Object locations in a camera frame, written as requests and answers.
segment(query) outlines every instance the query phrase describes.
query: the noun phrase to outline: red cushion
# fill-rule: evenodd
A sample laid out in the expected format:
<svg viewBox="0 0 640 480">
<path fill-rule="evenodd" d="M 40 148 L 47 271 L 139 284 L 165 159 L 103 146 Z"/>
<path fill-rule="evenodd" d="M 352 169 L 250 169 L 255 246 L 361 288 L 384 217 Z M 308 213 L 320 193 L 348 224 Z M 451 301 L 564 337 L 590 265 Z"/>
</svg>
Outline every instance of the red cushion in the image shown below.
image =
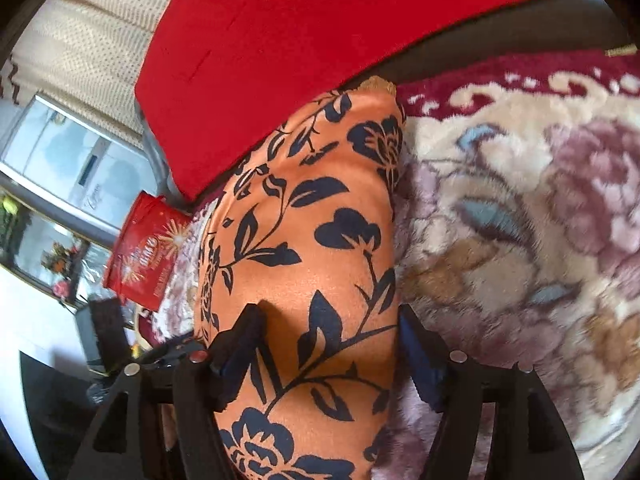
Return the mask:
<svg viewBox="0 0 640 480">
<path fill-rule="evenodd" d="M 136 97 L 178 188 L 194 199 L 315 95 L 434 31 L 519 1 L 171 0 Z"/>
</svg>

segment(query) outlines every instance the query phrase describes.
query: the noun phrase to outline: silver rivet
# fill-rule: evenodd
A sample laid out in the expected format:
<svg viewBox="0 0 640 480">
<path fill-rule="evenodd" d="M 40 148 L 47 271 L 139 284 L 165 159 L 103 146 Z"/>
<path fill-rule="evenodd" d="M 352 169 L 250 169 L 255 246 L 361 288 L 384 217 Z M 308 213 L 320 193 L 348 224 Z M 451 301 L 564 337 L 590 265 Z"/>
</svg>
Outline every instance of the silver rivet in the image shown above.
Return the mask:
<svg viewBox="0 0 640 480">
<path fill-rule="evenodd" d="M 526 374 L 529 374 L 533 371 L 533 365 L 526 361 L 518 361 L 518 370 Z"/>
<path fill-rule="evenodd" d="M 124 367 L 124 374 L 127 377 L 134 376 L 140 371 L 140 365 L 138 363 L 129 363 Z"/>
<path fill-rule="evenodd" d="M 206 350 L 196 350 L 195 352 L 191 352 L 189 354 L 189 361 L 192 363 L 202 363 L 207 360 L 209 354 L 207 354 Z"/>
<path fill-rule="evenodd" d="M 466 361 L 466 354 L 462 350 L 454 350 L 449 354 L 449 359 L 455 363 L 463 363 Z"/>
</svg>

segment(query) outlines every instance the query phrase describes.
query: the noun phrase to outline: red snack package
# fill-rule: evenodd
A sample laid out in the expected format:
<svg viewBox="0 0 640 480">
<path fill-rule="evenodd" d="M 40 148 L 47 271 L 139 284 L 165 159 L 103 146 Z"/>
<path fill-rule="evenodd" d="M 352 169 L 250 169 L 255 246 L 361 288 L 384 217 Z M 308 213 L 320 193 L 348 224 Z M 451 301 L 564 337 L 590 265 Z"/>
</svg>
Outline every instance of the red snack package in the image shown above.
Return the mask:
<svg viewBox="0 0 640 480">
<path fill-rule="evenodd" d="M 113 247 L 102 284 L 157 312 L 189 222 L 162 198 L 140 192 Z"/>
</svg>

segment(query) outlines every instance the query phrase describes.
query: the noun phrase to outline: floral blanket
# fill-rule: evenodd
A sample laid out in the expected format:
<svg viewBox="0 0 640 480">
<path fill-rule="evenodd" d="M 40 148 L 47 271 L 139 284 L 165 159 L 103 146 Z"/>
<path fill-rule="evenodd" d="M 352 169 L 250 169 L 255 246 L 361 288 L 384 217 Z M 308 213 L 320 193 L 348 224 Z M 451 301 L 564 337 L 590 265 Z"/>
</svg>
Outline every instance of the floral blanket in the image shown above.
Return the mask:
<svg viewBox="0 0 640 480">
<path fill-rule="evenodd" d="M 399 290 L 450 348 L 534 365 L 587 480 L 640 438 L 640 63 L 507 56 L 401 86 L 410 116 L 396 208 Z M 194 219 L 159 340 L 193 326 Z M 440 416 L 400 372 L 375 480 L 420 475 Z M 486 406 L 472 478 L 491 443 Z"/>
</svg>

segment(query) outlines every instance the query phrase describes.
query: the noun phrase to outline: beige curtain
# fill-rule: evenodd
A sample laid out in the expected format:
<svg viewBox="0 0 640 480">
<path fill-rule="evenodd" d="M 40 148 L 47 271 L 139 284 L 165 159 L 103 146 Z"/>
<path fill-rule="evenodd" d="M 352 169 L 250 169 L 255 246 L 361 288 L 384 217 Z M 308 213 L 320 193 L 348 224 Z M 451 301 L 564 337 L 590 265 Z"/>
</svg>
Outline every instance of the beige curtain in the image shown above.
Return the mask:
<svg viewBox="0 0 640 480">
<path fill-rule="evenodd" d="M 2 94 L 25 105 L 43 91 L 141 145 L 134 85 L 169 0 L 47 0 L 0 70 Z"/>
</svg>

